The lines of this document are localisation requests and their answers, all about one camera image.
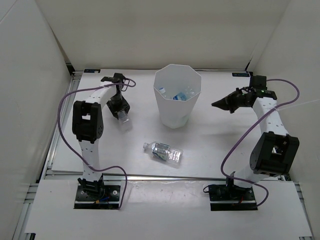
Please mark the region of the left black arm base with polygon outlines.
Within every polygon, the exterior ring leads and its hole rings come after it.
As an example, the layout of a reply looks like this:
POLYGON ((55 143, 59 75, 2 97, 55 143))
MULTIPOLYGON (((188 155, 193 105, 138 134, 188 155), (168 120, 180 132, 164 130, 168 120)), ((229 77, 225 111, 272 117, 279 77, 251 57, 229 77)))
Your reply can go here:
POLYGON ((118 210, 121 186, 78 178, 73 208, 77 210, 118 210))

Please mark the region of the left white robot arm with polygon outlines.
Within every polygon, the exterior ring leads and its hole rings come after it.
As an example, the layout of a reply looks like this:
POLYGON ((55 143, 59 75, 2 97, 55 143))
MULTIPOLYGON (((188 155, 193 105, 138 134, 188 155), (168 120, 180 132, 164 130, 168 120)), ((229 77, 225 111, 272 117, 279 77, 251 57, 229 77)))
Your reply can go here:
POLYGON ((130 124, 130 105, 122 95, 126 78, 121 73, 100 80, 102 88, 95 90, 87 99, 73 104, 72 132, 81 148, 83 175, 78 180, 93 200, 100 200, 105 194, 99 160, 99 139, 104 131, 102 110, 107 106, 119 123, 127 128, 130 124))

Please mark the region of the clear unlabelled plastic bottle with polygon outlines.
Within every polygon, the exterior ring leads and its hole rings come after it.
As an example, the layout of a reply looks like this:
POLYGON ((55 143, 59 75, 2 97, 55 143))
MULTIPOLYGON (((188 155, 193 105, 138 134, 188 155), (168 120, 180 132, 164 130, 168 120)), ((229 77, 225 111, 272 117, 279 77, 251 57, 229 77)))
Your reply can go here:
POLYGON ((197 94, 197 92, 190 86, 187 86, 182 91, 182 93, 184 94, 184 98, 185 98, 186 101, 191 99, 191 98, 193 98, 197 94))

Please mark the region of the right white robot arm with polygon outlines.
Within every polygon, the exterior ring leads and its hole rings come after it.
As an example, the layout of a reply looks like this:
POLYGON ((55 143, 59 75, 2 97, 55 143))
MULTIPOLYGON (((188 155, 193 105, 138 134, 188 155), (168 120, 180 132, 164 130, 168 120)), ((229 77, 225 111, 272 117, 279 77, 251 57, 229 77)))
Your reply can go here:
POLYGON ((238 108, 253 109, 257 122, 244 133, 241 140, 256 126, 261 131, 248 165, 226 176, 228 185, 224 193, 230 200, 238 199, 243 189, 249 189, 263 179, 288 174, 300 145, 299 139, 291 136, 282 123, 278 113, 281 105, 277 103, 276 93, 267 88, 267 82, 266 76, 251 76, 248 86, 237 88, 212 103, 213 107, 231 114, 238 108))

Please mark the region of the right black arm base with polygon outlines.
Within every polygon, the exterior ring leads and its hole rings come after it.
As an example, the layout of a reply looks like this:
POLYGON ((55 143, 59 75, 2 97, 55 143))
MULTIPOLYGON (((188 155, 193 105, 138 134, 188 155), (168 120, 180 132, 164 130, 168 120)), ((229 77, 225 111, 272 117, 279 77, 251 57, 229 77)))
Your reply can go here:
POLYGON ((229 177, 224 184, 209 184, 202 191, 209 194, 212 212, 258 210, 253 188, 236 186, 229 177))

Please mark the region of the clear bottle blue label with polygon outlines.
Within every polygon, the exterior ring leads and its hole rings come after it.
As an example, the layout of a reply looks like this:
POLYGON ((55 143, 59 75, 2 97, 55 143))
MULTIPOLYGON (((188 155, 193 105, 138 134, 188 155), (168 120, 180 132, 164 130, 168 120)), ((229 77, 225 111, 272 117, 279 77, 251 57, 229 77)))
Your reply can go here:
POLYGON ((187 96, 183 92, 180 92, 180 93, 172 96, 167 92, 167 90, 164 87, 160 87, 158 89, 158 91, 167 100, 177 100, 177 101, 187 101, 188 100, 187 96))

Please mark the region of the clear bottle blue-white label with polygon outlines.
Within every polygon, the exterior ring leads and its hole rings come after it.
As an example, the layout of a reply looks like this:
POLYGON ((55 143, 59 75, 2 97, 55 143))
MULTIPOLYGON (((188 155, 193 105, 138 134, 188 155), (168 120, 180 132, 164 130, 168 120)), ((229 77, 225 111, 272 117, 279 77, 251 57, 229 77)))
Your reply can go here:
POLYGON ((179 165, 183 156, 183 150, 157 141, 145 142, 143 150, 156 159, 173 165, 179 165))

